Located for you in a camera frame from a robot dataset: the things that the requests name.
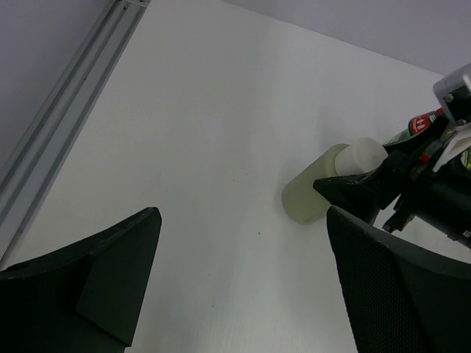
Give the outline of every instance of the white table surface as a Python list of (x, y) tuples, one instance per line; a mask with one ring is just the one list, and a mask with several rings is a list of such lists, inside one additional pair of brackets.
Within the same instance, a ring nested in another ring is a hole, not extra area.
[[(334, 143), (387, 140), (439, 75), (217, 0), (153, 0), (15, 261), (157, 206), (127, 352), (355, 352), (324, 221), (281, 188)], [(469, 253), (415, 222), (404, 236)]]

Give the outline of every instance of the purple wall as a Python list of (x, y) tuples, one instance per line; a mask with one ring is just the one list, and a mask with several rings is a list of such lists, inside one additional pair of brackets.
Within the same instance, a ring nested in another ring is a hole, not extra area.
[(470, 0), (225, 0), (439, 74), (471, 62)]

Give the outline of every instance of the screw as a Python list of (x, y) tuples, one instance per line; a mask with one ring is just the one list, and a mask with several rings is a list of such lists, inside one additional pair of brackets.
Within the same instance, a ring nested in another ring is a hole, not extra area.
[(447, 103), (451, 103), (454, 99), (455, 99), (455, 97), (453, 97), (453, 94), (447, 94), (447, 95), (445, 96), (445, 101), (446, 101)]

